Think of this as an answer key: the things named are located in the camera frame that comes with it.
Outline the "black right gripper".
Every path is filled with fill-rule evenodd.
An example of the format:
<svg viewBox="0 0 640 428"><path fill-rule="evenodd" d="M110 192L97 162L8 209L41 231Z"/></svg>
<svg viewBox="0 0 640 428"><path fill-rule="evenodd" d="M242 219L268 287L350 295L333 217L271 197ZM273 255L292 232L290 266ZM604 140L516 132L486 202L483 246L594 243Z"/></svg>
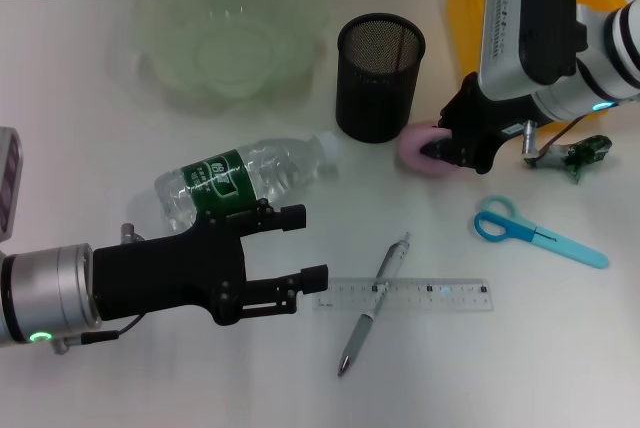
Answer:
<svg viewBox="0 0 640 428"><path fill-rule="evenodd" d="M529 120L538 122L538 108L530 95L490 100L480 89L477 72L464 78L460 90L440 115L438 127L448 129L451 137L436 138L420 147L425 167L470 168L478 174L491 170L501 146L514 137L505 129Z"/></svg>

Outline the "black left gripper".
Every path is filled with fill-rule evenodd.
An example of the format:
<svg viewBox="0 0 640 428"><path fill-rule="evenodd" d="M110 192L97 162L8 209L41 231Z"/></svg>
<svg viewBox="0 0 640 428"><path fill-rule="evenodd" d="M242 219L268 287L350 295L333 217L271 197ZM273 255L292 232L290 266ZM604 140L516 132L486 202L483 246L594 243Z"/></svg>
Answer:
<svg viewBox="0 0 640 428"><path fill-rule="evenodd" d="M257 200L218 220L202 215L177 235L99 248L93 253L92 282L99 316L111 321L193 305L220 326L230 326L295 314L299 293L328 289L328 267L247 281L241 238L305 227L304 205L277 210L268 200Z"/></svg>

